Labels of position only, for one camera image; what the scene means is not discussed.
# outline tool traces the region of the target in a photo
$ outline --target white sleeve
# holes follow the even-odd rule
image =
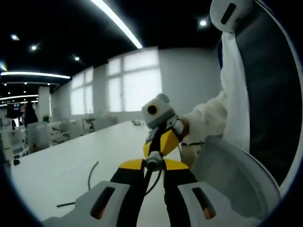
[[[204,141],[208,135],[223,134],[227,118],[225,91],[221,91],[216,98],[212,98],[206,104],[197,105],[185,117],[189,122],[189,135],[183,139],[184,143],[197,143]]]

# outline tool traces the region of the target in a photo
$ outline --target white table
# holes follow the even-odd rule
[[[89,172],[97,161],[91,187],[109,181],[121,163],[143,157],[148,131],[145,125],[124,122],[23,157],[11,169],[16,190],[39,220],[61,217],[74,206],[56,205],[74,202],[87,192]],[[177,149],[167,158],[180,160]],[[153,173],[150,186],[157,174]],[[145,197],[137,226],[170,226],[162,180]]]

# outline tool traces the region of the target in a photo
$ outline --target black cable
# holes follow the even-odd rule
[[[180,145],[178,144],[178,149],[179,149],[179,153],[180,153],[180,160],[182,161],[182,154],[181,154],[181,149],[180,149]]]
[[[201,142],[197,142],[197,143],[190,143],[190,144],[186,144],[186,143],[181,143],[181,146],[194,146],[194,145],[201,145],[201,144],[204,144],[204,143],[201,143]]]
[[[94,168],[98,165],[98,163],[99,163],[99,161],[95,163],[95,165],[93,166],[93,168],[91,169],[91,171],[89,173],[89,179],[88,179],[89,190],[90,190],[90,177],[91,177],[91,174],[92,174]],[[69,206],[69,205],[73,205],[73,204],[75,204],[75,203],[74,202],[69,202],[69,203],[57,205],[57,207],[65,207],[65,206]]]
[[[94,170],[94,168],[98,165],[99,161],[95,163],[95,165],[93,166],[93,168],[91,169],[90,173],[89,173],[89,179],[88,179],[88,186],[89,186],[89,190],[90,190],[90,177],[91,177],[91,174]]]
[[[65,207],[65,206],[73,205],[73,204],[75,204],[75,203],[74,202],[70,202],[70,203],[66,203],[66,204],[57,205],[57,207]]]
[[[156,186],[156,184],[157,184],[158,181],[160,180],[161,174],[162,174],[162,169],[159,170],[159,173],[158,173],[158,176],[157,176],[156,181],[153,183],[153,185],[152,185],[151,188],[146,192],[145,195],[147,195],[148,193],[150,193],[150,192],[152,191],[152,189]]]

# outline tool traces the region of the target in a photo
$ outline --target potted plant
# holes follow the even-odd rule
[[[42,117],[42,121],[43,122],[47,122],[47,123],[49,123],[49,116],[48,115],[44,115],[43,117]]]

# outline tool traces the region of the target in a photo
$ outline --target person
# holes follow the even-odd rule
[[[25,107],[25,116],[24,116],[24,127],[27,128],[27,125],[38,122],[37,115],[33,108],[33,104],[31,102],[27,103]]]
[[[230,1],[212,2],[211,21],[223,31],[218,51],[222,91],[182,117],[183,142],[222,135],[252,155],[280,188],[287,189],[291,181],[285,181],[294,177],[290,170],[301,152],[302,66],[286,31],[266,6],[233,2],[239,5],[238,11],[227,23],[222,22],[222,9]]]
[[[13,119],[10,122],[11,122],[11,129],[15,130],[16,129],[16,122],[15,122],[15,120]]]

